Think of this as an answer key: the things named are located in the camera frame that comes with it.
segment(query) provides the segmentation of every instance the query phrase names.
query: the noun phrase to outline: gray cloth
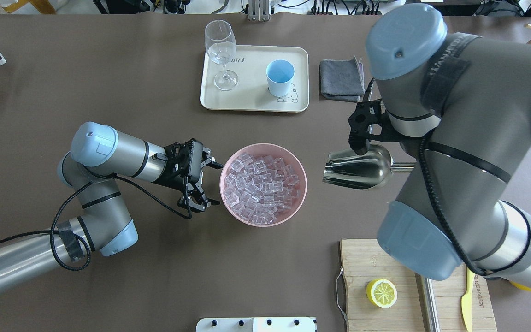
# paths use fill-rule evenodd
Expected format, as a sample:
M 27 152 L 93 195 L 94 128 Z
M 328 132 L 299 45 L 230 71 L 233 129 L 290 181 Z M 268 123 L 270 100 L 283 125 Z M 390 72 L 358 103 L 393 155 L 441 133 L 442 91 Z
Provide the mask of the gray cloth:
M 319 64 L 319 75 L 321 94 L 327 99 L 357 103 L 364 94 L 363 66 L 356 57 L 325 59 Z

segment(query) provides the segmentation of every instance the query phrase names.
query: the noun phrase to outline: brown table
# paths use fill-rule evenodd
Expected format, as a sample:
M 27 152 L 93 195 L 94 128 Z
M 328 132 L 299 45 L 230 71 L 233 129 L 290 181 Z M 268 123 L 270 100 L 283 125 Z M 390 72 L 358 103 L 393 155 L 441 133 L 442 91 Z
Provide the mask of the brown table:
M 139 242 L 79 273 L 57 269 L 0 295 L 0 331 L 193 331 L 200 317 L 308 315 L 343 331 L 334 281 L 342 238 L 374 238 L 405 176 L 356 191 L 321 182 L 327 154 L 347 147 L 354 105 L 319 97 L 322 59 L 364 57 L 375 17 L 276 14 L 252 24 L 219 15 L 239 44 L 299 46 L 310 57 L 310 107 L 298 114 L 209 111 L 200 81 L 209 15 L 0 16 L 0 239 L 46 229 L 72 190 L 55 172 L 88 120 L 167 145 L 196 138 L 224 162 L 256 142 L 283 145 L 309 179 L 301 210 L 269 229 L 223 206 L 180 219 L 120 183 Z M 531 19 L 447 18 L 449 31 L 527 42 Z M 397 160 L 405 156 L 388 145 Z M 219 172 L 205 189 L 218 196 Z M 152 184 L 167 202 L 177 192 Z M 504 198 L 531 213 L 531 152 Z M 72 203 L 62 219 L 79 215 Z M 499 330 L 531 330 L 531 294 L 490 283 Z

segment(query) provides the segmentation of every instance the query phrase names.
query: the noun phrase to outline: wooden cutting board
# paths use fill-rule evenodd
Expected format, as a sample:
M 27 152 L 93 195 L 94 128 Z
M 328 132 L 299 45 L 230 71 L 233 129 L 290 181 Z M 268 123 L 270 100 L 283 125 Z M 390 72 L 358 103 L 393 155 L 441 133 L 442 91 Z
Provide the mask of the wooden cutting board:
M 342 239 L 341 256 L 346 289 L 348 332 L 425 332 L 423 309 L 415 273 L 380 248 L 376 239 Z M 387 309 L 375 307 L 366 297 L 366 285 L 376 278 L 396 286 L 397 301 Z M 466 267 L 456 267 L 451 277 L 432 281 L 441 331 L 465 332 L 460 298 L 466 292 Z M 493 308 L 483 277 L 474 279 L 473 332 L 497 332 Z

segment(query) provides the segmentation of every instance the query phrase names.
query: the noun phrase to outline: black strap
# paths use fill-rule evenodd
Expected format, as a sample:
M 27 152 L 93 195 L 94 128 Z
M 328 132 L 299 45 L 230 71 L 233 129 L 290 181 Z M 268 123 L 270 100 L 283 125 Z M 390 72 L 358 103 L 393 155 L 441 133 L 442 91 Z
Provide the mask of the black strap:
M 421 104 L 433 115 L 443 115 L 449 93 L 470 66 L 470 61 L 459 59 L 459 56 L 476 38 L 480 36 L 462 32 L 448 35 L 440 49 L 428 61 L 428 69 L 421 86 Z
M 77 242 L 73 230 L 71 229 L 71 223 L 65 221 L 57 225 L 59 229 L 59 237 L 63 240 L 65 249 L 71 258 L 71 262 L 76 262 L 85 257 L 81 249 L 81 245 Z

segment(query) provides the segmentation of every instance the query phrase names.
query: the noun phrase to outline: cartoon bear drawing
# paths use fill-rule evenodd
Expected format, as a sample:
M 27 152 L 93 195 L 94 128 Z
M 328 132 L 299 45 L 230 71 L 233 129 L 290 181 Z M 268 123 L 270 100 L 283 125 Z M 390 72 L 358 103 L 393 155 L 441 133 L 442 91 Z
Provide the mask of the cartoon bear drawing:
M 292 84 L 292 89 L 284 97 L 278 98 L 278 103 L 298 103 L 299 94 L 296 92 L 296 85 Z

